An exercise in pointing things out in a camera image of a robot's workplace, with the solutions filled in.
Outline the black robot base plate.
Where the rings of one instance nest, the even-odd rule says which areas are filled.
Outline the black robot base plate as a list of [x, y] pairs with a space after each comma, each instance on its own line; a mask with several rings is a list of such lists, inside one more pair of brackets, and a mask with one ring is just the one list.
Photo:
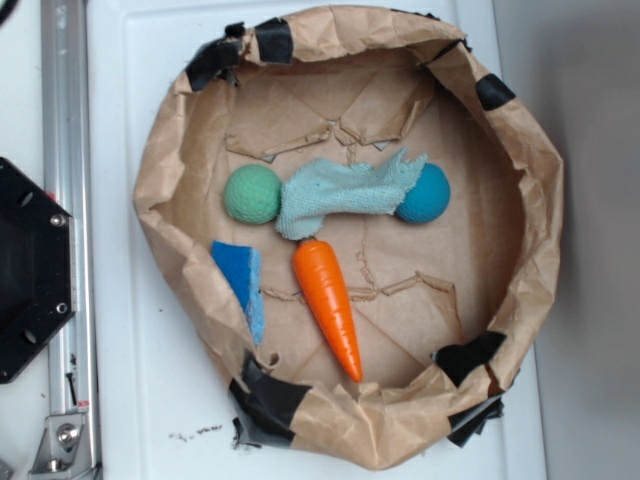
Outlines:
[[1, 159], [1, 383], [13, 382], [74, 314], [72, 217]]

